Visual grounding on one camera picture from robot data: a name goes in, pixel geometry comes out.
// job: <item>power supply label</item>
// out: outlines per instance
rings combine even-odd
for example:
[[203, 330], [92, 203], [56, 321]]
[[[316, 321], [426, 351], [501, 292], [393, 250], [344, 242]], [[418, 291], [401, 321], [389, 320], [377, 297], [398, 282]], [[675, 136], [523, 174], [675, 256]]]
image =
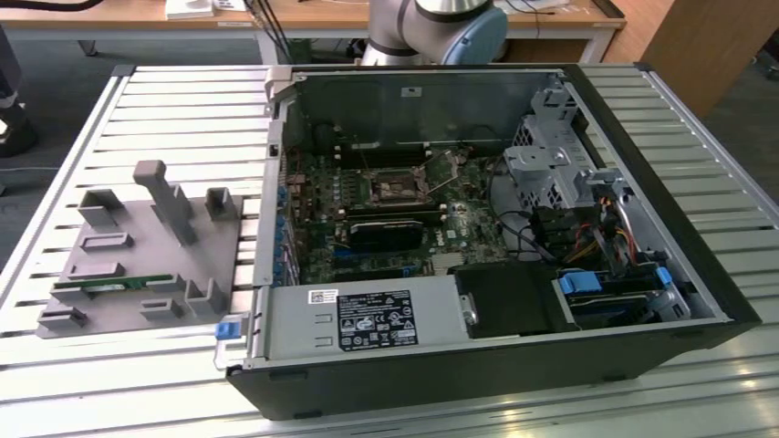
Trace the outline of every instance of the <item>power supply label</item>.
[[417, 344], [409, 290], [339, 296], [339, 347], [343, 351]]

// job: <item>green circuit board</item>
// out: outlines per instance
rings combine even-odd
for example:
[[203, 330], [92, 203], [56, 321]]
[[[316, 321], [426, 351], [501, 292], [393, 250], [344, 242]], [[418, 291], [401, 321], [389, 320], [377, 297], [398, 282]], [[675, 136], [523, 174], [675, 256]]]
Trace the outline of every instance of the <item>green circuit board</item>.
[[[506, 259], [506, 241], [485, 199], [493, 161], [494, 157], [470, 160], [451, 147], [433, 148], [430, 159], [414, 169], [340, 169], [328, 157], [307, 154], [299, 164], [290, 162], [291, 181], [299, 183], [292, 199], [300, 283], [433, 276], [446, 272], [438, 260], [471, 264]], [[433, 204], [442, 220], [425, 227], [419, 247], [357, 254], [349, 246], [344, 209], [358, 212], [383, 202]], [[394, 220], [394, 214], [382, 218]]]

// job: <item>motherboard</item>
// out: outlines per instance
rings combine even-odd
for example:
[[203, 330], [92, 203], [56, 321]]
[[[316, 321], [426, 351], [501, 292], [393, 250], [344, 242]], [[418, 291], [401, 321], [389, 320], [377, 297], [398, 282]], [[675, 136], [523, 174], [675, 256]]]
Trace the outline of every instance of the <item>motherboard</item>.
[[494, 157], [418, 144], [291, 151], [286, 181], [302, 284], [446, 275], [509, 256], [487, 202]]

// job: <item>floor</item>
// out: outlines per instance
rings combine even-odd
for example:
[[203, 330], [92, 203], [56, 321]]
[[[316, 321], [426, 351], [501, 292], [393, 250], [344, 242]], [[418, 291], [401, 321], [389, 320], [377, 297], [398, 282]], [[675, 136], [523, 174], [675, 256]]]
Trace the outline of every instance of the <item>floor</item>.
[[[102, 41], [100, 55], [84, 57], [76, 42], [14, 44], [24, 70], [22, 100], [38, 128], [40, 142], [23, 155], [0, 159], [0, 170], [58, 167], [76, 139], [91, 107], [116, 64], [258, 64], [258, 47], [246, 41]], [[735, 158], [779, 200], [779, 81], [769, 81], [750, 67], [729, 96], [705, 121]], [[0, 172], [7, 191], [0, 196], [0, 267], [34, 215], [54, 171]]]

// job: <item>aluminum table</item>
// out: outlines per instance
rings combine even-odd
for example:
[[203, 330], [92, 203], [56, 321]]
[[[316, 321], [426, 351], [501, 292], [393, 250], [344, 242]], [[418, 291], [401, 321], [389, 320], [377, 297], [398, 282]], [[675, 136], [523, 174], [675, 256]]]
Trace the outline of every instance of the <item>aluminum table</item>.
[[[634, 381], [271, 422], [214, 365], [214, 327], [43, 340], [34, 330], [88, 188], [146, 199], [138, 160], [186, 193], [246, 197], [234, 312], [248, 309], [258, 230], [263, 66], [148, 67], [115, 76], [0, 276], [0, 436], [701, 437], [779, 433], [779, 213], [653, 72], [583, 66], [765, 324]], [[597, 134], [593, 141], [607, 155]], [[228, 351], [242, 357], [239, 349]]]

